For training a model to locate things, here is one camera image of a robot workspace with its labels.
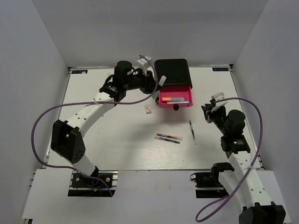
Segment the pink drawer with black knob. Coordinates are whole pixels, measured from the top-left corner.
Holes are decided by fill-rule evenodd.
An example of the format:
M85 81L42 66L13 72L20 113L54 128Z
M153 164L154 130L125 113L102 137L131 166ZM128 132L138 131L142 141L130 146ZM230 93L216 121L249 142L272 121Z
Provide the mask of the pink drawer with black knob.
M187 84L164 85L158 93L156 102L161 108L172 108L175 111L191 107L192 88Z

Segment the blue highlighter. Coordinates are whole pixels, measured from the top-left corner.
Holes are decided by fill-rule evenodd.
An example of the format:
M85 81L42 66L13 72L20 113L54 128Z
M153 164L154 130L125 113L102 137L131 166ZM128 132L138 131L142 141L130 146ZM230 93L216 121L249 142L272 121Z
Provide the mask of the blue highlighter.
M189 101L170 101L166 102L167 104L188 104Z

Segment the orange highlighter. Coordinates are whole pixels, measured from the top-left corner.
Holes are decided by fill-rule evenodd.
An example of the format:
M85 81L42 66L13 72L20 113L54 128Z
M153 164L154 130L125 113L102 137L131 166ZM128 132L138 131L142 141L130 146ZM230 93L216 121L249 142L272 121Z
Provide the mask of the orange highlighter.
M170 102L170 101L184 101L184 98L181 97L163 97L162 101L163 102Z

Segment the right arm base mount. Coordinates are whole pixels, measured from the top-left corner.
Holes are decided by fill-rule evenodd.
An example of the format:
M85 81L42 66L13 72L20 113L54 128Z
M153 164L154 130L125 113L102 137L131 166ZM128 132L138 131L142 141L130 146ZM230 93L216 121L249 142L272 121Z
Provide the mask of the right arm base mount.
M223 198L228 196L225 188L212 179L210 172L197 172L190 175L190 180L195 182L196 198Z

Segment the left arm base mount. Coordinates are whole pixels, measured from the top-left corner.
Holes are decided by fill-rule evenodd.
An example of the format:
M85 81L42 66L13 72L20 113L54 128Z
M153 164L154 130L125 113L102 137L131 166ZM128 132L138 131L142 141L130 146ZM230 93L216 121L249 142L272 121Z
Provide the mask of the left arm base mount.
M98 177L105 182L83 177L77 172L71 175L69 197L112 197L116 191L118 171L100 171Z

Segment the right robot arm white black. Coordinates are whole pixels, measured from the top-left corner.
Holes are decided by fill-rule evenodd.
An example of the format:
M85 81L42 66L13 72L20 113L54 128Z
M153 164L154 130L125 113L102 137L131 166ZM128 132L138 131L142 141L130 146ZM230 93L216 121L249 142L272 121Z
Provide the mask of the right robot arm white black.
M226 102L224 96L213 96L202 110L207 123L215 124L222 133L221 148L228 161L212 166L211 181L216 186L223 186L228 196L217 200L221 205L209 215L204 218L196 215L195 220L198 223L208 220L234 199L240 212L240 224L282 224L286 211L268 195L255 167L260 148L252 155L243 135L246 117L239 110L227 112Z

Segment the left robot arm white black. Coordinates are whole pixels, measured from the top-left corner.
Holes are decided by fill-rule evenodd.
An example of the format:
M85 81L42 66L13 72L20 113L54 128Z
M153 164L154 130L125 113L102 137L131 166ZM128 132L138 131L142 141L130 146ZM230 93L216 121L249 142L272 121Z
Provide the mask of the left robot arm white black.
M53 124L50 148L71 164L73 170L83 175L88 186L98 183L98 168L85 154L83 138L92 125L117 104L123 104L127 91L140 89L152 96L157 90L158 80L152 67L151 58L141 56L139 67L134 69L129 61L119 61L92 102L86 103L78 113L65 121Z

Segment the green highlighter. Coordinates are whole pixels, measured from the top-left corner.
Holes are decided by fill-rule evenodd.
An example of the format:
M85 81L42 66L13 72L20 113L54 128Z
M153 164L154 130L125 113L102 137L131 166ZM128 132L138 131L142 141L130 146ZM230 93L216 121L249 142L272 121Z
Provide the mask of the green highlighter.
M159 82L158 82L158 86L157 86L157 90L154 92L154 94L152 95L152 98L156 101L159 92L161 90L161 88L163 87L164 83L166 81L166 76L161 76Z

